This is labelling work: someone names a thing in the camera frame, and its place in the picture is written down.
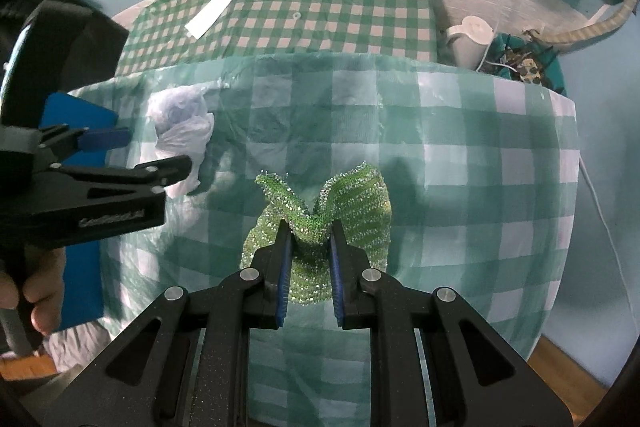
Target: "human hand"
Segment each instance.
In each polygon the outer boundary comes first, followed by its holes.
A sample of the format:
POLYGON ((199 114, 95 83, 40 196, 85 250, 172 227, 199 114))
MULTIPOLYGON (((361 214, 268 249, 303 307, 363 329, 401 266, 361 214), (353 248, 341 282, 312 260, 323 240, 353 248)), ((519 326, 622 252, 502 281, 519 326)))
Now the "human hand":
MULTIPOLYGON (((31 324, 43 335, 51 334, 59 325, 65 285, 62 274, 65 270, 64 248, 51 251, 25 247, 28 259, 34 259, 35 272, 24 282, 22 293, 34 304, 31 324)), ((0 271, 0 308, 12 309, 18 305, 19 293, 14 281, 0 271)))

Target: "white paper strip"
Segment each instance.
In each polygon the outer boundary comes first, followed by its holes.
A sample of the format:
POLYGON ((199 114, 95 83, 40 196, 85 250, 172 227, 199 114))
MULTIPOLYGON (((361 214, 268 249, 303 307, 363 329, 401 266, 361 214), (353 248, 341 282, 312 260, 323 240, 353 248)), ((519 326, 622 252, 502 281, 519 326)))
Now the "white paper strip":
POLYGON ((231 0, 210 0, 193 19, 184 25, 189 35, 196 39, 203 36, 217 18, 222 15, 222 12, 229 6, 230 2, 231 0))

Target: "green checkered tablecloth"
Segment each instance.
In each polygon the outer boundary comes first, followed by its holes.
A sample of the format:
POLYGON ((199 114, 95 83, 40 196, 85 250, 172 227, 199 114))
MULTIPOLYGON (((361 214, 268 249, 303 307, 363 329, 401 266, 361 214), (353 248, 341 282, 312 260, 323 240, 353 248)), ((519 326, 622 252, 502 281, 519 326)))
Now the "green checkered tablecloth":
POLYGON ((127 39, 116 75, 232 55, 374 53, 436 61, 430 0, 232 0, 196 40, 184 25, 209 0, 156 0, 127 39))
MULTIPOLYGON (((578 177, 574 104, 540 86, 366 54, 229 57, 116 78, 79 91, 134 140, 109 163, 154 156, 151 93, 203 84, 216 124, 200 187, 166 224, 101 243, 104 322, 118 333, 167 286, 189 291, 238 269, 265 205, 260 170, 309 200, 367 161, 392 205, 388 272, 458 290, 527 357, 554 302, 578 177)), ((361 426, 369 337, 340 331, 330 301, 289 304, 285 326, 252 331, 250 415, 272 425, 361 426)))

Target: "sparkly green cloth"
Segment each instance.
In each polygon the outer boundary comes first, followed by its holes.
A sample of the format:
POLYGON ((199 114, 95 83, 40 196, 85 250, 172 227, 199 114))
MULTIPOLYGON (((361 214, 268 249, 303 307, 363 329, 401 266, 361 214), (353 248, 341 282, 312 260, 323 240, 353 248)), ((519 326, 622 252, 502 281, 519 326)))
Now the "sparkly green cloth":
POLYGON ((289 299, 301 304, 331 298, 326 244, 331 223, 340 219, 347 242, 367 252, 371 266, 384 271, 390 242, 391 203, 380 172, 363 163, 327 181, 313 213, 276 174, 260 174, 255 182, 268 200, 244 242, 241 267, 254 252, 273 243, 281 219, 296 237, 289 299))

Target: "white plastic bag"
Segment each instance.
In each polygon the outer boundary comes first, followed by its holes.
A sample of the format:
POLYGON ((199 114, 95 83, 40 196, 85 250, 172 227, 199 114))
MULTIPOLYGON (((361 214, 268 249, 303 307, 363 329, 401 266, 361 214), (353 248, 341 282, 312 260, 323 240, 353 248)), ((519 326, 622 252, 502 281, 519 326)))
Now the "white plastic bag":
POLYGON ((202 86, 180 86, 153 93, 146 115, 154 122, 158 141, 156 157, 186 154, 193 166, 189 176, 166 188, 170 198, 191 192, 200 185, 198 171, 213 133, 213 113, 207 112, 202 86))

